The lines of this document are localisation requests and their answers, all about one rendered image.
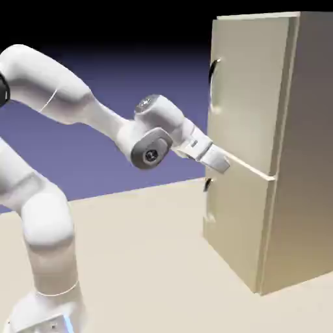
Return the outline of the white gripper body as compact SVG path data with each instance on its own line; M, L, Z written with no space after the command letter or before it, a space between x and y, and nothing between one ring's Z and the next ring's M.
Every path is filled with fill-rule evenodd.
M212 144L207 149L200 159L200 162L218 173L225 173L230 167L230 163L227 160L223 149L215 144Z

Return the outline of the short beige cabinet door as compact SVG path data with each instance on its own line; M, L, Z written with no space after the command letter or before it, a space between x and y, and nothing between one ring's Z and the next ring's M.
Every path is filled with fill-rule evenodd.
M254 293L261 280L262 247L276 176L232 161L220 174L206 169L204 238Z

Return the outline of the tall beige cabinet door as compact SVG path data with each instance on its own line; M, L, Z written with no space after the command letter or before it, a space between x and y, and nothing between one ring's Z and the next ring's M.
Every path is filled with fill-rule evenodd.
M273 175L289 18L247 17L213 22L209 134L225 151Z

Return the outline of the beige cabinet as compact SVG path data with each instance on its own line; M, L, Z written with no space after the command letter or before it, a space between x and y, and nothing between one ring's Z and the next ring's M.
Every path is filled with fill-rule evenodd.
M257 294L333 271L333 12L220 16L289 18L274 137L274 193ZM237 162L264 174L228 153Z

